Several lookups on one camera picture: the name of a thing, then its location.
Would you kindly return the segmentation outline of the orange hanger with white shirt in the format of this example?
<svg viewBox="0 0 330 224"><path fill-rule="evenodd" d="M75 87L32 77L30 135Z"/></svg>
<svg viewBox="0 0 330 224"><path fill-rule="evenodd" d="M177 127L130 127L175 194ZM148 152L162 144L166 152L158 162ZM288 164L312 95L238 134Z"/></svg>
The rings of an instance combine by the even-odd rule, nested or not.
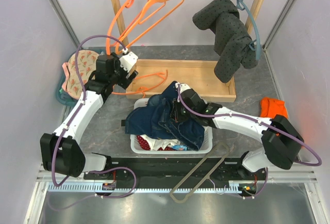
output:
<svg viewBox="0 0 330 224"><path fill-rule="evenodd" d="M166 4L171 1L173 0L146 0L146 3L144 4L143 8L138 12L135 18L133 18L131 23L128 26L125 26L123 11L125 9L131 8L134 5L135 0L126 0L122 5L120 4L119 0L112 0L114 18L111 21L107 34L111 35L114 26L117 25L119 30L119 37L118 41L114 42L113 44L110 42L109 38L106 40L106 53L109 54L111 49L114 49L114 51L119 54L120 48L130 48L134 43L140 40L160 22L166 19L176 9L178 9L184 3L185 0L180 0L178 4L176 4L172 9L170 9L167 13L165 13L162 17L155 21L154 24L146 28L146 30L143 31L140 35L138 35L133 41L128 42L128 35L135 29L136 26L142 25L149 19L153 18L153 16L157 15L166 6Z"/></svg>

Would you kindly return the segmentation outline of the white shirt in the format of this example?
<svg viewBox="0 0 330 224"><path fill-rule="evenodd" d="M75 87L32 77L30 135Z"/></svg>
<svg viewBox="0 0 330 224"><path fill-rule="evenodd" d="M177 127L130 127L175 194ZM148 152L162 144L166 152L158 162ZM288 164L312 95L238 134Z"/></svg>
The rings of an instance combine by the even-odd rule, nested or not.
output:
<svg viewBox="0 0 330 224"><path fill-rule="evenodd" d="M160 148L164 150L166 147L180 145L180 141L177 139L152 139L146 135L141 135L141 138L148 143L152 151L158 151Z"/></svg>

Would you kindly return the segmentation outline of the dark blue denim garment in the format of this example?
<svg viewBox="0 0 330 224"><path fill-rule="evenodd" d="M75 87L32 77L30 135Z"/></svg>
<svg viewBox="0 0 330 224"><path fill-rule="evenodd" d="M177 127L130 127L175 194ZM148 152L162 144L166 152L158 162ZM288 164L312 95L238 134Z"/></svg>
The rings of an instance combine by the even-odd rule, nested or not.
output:
<svg viewBox="0 0 330 224"><path fill-rule="evenodd" d="M125 119L125 133L146 135L152 139L177 139L189 150L198 151L204 142L205 129L194 119L179 122L172 111L178 98L173 81L161 94L149 98L147 105L134 109Z"/></svg>

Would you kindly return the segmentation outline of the grey dotted garment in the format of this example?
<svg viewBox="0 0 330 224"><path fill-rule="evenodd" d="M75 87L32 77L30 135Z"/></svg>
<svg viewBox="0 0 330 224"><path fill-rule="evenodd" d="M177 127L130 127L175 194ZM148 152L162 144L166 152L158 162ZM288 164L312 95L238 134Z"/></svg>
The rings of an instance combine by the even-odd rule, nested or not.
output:
<svg viewBox="0 0 330 224"><path fill-rule="evenodd" d="M214 33L213 49L220 56L214 73L221 82L229 82L241 66L252 69L258 65L252 38L231 0L213 0L192 20L198 29Z"/></svg>

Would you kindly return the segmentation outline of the red polka dot skirt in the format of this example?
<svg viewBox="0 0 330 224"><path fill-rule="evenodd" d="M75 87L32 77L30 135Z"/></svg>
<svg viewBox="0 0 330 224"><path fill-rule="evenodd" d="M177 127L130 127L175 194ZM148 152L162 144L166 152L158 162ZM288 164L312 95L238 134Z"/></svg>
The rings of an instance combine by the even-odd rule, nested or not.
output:
<svg viewBox="0 0 330 224"><path fill-rule="evenodd" d="M145 140L141 136L136 136L136 138L137 138L138 144L139 144L139 146L141 147L142 150L145 150L145 151L150 151L151 150L150 144L148 143L147 140Z"/></svg>

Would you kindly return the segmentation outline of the blue floral garment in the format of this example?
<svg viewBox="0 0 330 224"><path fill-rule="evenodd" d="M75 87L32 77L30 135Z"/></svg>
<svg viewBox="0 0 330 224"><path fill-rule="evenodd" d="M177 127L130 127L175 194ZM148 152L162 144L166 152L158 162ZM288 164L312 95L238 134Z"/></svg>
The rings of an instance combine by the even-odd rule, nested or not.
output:
<svg viewBox="0 0 330 224"><path fill-rule="evenodd" d="M175 146L172 146L171 148L176 151L187 151L188 150L188 148L184 145L175 145Z"/></svg>

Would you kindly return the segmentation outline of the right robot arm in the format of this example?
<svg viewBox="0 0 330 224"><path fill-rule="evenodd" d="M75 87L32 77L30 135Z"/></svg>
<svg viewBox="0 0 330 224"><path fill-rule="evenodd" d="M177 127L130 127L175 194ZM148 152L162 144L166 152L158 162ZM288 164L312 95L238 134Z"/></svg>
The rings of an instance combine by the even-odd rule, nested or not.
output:
<svg viewBox="0 0 330 224"><path fill-rule="evenodd" d="M203 100L187 84L178 84L174 115L178 121L194 120L202 126L230 130L243 134L262 144L262 147L244 153L236 166L237 176L249 179L256 171L269 166L289 170L298 157L302 137L281 115L262 118L245 115L217 103Z"/></svg>

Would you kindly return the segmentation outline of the orange hanger with denim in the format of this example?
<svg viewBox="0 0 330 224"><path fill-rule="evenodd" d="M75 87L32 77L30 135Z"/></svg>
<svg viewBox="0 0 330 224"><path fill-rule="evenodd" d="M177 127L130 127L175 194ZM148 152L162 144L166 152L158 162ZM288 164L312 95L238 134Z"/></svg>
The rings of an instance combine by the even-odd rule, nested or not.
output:
<svg viewBox="0 0 330 224"><path fill-rule="evenodd" d="M142 95L145 98L147 93L163 85L168 79L168 70L164 72L156 72L152 74L146 74L143 76L138 76L133 81L133 86L131 90L126 90L126 92L112 92L114 95Z"/></svg>

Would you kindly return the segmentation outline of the white plastic basket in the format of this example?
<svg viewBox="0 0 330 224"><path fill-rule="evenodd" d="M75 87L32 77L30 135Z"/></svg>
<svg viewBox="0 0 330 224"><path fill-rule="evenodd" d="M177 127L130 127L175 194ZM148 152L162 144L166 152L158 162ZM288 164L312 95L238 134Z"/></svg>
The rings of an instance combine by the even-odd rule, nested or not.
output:
<svg viewBox="0 0 330 224"><path fill-rule="evenodd" d="M137 154L156 154L156 155L188 155L188 154L206 154L211 151L213 144L212 144L212 128L206 127L204 133L204 141L201 148L198 151L147 151L140 147L138 143L138 138L136 135L130 135L130 147L134 153Z"/></svg>

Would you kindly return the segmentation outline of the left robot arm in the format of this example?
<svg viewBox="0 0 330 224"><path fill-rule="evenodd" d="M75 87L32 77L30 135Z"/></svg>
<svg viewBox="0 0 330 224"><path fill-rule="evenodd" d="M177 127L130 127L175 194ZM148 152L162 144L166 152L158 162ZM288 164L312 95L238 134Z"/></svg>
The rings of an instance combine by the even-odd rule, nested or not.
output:
<svg viewBox="0 0 330 224"><path fill-rule="evenodd" d="M40 138L42 164L46 171L75 178L89 171L95 171L101 179L112 176L113 166L107 163L108 157L98 153L85 155L79 143L94 114L112 94L114 85L126 89L138 75L133 69L137 60L133 52L97 58L96 69L71 113L53 133L45 133Z"/></svg>

